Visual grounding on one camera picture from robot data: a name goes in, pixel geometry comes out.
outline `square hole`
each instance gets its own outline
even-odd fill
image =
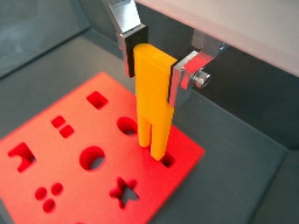
[[[67,125],[61,130],[60,130],[60,134],[64,138],[69,137],[72,135],[72,133],[75,132],[73,128]]]
[[[96,109],[101,109],[108,103],[108,99],[97,91],[87,97],[87,100]]]
[[[52,121],[52,126],[57,129],[65,123],[64,118],[59,115]]]
[[[160,161],[164,167],[171,167],[173,165],[173,160],[173,156],[165,152]]]

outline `red shape sorter board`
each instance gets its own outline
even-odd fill
[[[15,224],[147,223],[203,155],[172,126],[167,154],[152,159],[137,145],[136,98],[104,73],[0,149],[0,198]]]

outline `cross-shaped hole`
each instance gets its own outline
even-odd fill
[[[119,207],[125,208],[129,200],[137,201],[139,197],[135,192],[136,180],[129,179],[124,181],[121,178],[116,179],[116,188],[109,191],[109,197],[117,199]]]

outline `bolt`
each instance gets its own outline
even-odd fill
[[[191,77],[191,84],[196,88],[204,88],[211,80],[211,75],[208,73],[204,73],[201,70],[197,71],[193,76]]]
[[[224,42],[222,42],[220,45],[219,45],[219,50],[223,51],[226,46],[227,46],[227,44]]]

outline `yellow peg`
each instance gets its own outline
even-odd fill
[[[135,94],[139,144],[151,144],[155,160],[164,156],[173,119],[168,104],[171,67],[176,59],[152,45],[135,47]]]

